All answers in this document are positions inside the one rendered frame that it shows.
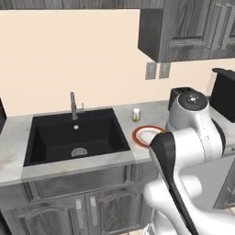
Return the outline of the black microwave oven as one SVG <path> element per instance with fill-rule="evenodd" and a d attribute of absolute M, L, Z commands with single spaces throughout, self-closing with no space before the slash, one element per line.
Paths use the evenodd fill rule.
<path fill-rule="evenodd" d="M 210 97 L 210 105 L 231 123 L 235 123 L 235 72 L 213 68 L 217 74 Z"/>

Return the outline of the small white and amber jar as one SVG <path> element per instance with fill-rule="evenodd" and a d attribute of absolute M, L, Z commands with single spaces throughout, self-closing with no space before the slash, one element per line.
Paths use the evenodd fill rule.
<path fill-rule="evenodd" d="M 140 109 L 135 107 L 132 113 L 132 121 L 138 123 L 140 121 Z"/>

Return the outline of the red rimmed white plate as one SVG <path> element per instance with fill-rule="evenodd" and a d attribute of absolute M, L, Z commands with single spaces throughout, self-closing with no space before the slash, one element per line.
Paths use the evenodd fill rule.
<path fill-rule="evenodd" d="M 154 125 L 143 125 L 135 128 L 132 131 L 133 141 L 143 148 L 149 148 L 149 145 L 153 138 L 160 133 L 164 133 L 165 130 L 161 127 Z"/>

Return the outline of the grey metal tap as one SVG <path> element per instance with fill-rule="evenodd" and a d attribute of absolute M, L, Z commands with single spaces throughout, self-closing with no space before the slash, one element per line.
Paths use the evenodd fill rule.
<path fill-rule="evenodd" d="M 70 98 L 71 98 L 72 120 L 76 120 L 78 118 L 78 114 L 84 112 L 84 103 L 82 103 L 82 107 L 78 109 L 75 102 L 74 92 L 70 92 Z"/>

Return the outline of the black sink basin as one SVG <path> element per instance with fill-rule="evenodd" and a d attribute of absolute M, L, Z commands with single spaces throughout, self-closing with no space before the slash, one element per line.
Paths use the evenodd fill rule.
<path fill-rule="evenodd" d="M 129 151 L 112 108 L 32 118 L 24 166 Z"/>

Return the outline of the dark grey sink front panel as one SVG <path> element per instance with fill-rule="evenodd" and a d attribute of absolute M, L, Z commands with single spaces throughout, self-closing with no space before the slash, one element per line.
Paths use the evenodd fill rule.
<path fill-rule="evenodd" d="M 125 165 L 24 183 L 23 186 L 28 200 L 36 201 L 123 185 L 132 181 L 132 173 L 133 166 Z"/>

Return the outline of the dark grey base cupboard door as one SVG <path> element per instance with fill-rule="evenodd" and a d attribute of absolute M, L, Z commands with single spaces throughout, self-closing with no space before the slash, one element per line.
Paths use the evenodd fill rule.
<path fill-rule="evenodd" d="M 84 228 L 80 229 L 76 199 L 82 200 Z M 12 235 L 88 235 L 83 196 L 55 198 L 3 211 Z"/>
<path fill-rule="evenodd" d="M 98 225 L 93 226 L 90 196 L 95 196 Z M 85 196 L 89 235 L 119 235 L 140 227 L 139 185 L 103 189 Z"/>

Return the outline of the grey dishwasher front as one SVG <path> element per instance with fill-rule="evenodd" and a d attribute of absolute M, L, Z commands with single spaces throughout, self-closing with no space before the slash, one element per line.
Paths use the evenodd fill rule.
<path fill-rule="evenodd" d="M 202 185 L 202 194 L 193 199 L 196 207 L 203 210 L 213 208 L 234 159 L 235 155 L 230 155 L 220 160 L 183 169 L 181 175 L 195 175 Z"/>

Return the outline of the black appliance at edge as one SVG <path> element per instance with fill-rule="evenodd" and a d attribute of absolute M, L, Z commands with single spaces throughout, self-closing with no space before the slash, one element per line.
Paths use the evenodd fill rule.
<path fill-rule="evenodd" d="M 4 105 L 3 105 L 2 99 L 0 97 L 0 134 L 2 132 L 2 129 L 4 127 L 6 119 L 7 119 L 6 112 L 5 112 L 5 109 L 4 109 Z"/>

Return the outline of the grey wall socket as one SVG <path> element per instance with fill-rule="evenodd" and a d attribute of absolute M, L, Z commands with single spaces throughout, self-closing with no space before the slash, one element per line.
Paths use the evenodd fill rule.
<path fill-rule="evenodd" d="M 160 64 L 159 78 L 166 79 L 170 75 L 171 64 L 169 62 L 163 62 Z"/>
<path fill-rule="evenodd" d="M 154 80 L 156 78 L 156 72 L 157 72 L 157 63 L 148 62 L 146 65 L 145 79 Z"/>

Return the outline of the grey wall cupboard door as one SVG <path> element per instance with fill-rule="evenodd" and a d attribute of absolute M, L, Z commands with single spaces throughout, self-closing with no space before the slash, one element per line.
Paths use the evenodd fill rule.
<path fill-rule="evenodd" d="M 171 0 L 167 59 L 170 62 L 208 57 L 213 0 Z"/>

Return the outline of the dark grey wall cupboard run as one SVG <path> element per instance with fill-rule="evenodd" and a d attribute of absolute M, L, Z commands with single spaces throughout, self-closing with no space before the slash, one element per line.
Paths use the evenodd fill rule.
<path fill-rule="evenodd" d="M 0 10 L 147 9 L 164 0 L 0 0 Z"/>

